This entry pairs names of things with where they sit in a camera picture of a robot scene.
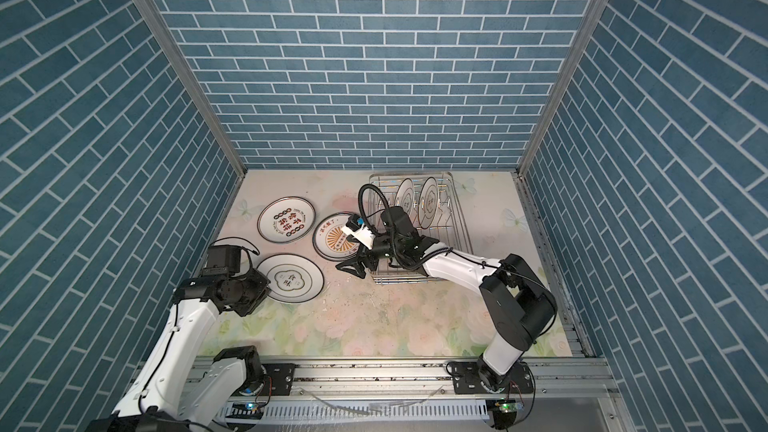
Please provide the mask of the white plate green clover emblem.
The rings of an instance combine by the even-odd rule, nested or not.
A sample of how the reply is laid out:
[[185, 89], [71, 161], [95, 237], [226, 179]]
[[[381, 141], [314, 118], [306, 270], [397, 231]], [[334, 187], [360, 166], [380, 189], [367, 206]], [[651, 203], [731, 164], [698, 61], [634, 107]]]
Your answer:
[[323, 290], [325, 277], [311, 260], [296, 254], [277, 254], [257, 268], [269, 280], [268, 297], [286, 304], [306, 303]]

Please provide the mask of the large plate green rim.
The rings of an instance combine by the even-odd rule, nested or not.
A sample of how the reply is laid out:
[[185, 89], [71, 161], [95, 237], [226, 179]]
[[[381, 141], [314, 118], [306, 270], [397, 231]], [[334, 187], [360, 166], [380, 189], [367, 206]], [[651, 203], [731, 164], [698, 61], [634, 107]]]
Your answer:
[[287, 244], [310, 232], [316, 211], [306, 199], [288, 196], [270, 203], [259, 215], [257, 230], [270, 243]]

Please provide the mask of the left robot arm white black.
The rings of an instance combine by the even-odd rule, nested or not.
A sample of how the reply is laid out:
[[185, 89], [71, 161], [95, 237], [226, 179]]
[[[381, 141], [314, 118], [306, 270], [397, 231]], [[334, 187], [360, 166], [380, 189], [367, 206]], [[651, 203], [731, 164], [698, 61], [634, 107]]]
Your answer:
[[272, 381], [253, 345], [221, 350], [204, 378], [183, 392], [198, 351], [218, 318], [233, 312], [252, 314], [268, 297], [268, 278], [243, 260], [259, 255], [245, 239], [217, 239], [207, 250], [198, 276], [174, 290], [167, 322], [146, 363], [106, 418], [90, 431], [212, 431], [214, 418], [234, 394], [252, 399], [271, 390]]

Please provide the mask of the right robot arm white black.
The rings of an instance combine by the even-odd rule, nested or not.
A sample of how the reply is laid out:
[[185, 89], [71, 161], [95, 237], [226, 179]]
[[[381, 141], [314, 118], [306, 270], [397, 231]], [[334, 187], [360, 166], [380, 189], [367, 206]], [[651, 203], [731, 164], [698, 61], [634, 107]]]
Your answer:
[[510, 370], [554, 325], [558, 313], [554, 295], [523, 257], [478, 257], [425, 236], [404, 209], [390, 205], [373, 184], [360, 187], [357, 201], [359, 212], [351, 215], [342, 233], [358, 249], [336, 269], [364, 279], [378, 270], [381, 259], [392, 259], [401, 269], [478, 293], [495, 328], [494, 337], [478, 358], [479, 380], [492, 393], [510, 384]]

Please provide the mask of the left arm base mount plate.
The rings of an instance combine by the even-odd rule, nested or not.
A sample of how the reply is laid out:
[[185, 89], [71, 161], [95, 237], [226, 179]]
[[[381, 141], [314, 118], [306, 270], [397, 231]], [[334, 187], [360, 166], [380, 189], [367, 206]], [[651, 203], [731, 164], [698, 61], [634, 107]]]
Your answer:
[[261, 396], [287, 397], [291, 394], [297, 368], [295, 363], [266, 363], [262, 365], [262, 368], [265, 377]]

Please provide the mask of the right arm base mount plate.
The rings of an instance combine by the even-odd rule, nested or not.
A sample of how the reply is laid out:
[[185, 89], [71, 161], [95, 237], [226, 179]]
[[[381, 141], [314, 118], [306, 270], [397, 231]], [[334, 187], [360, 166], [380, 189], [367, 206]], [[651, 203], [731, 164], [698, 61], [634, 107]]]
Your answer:
[[449, 361], [444, 365], [452, 380], [454, 393], [471, 394], [533, 394], [534, 376], [528, 364], [518, 361], [499, 379], [491, 373], [480, 373], [479, 364], [469, 361]]

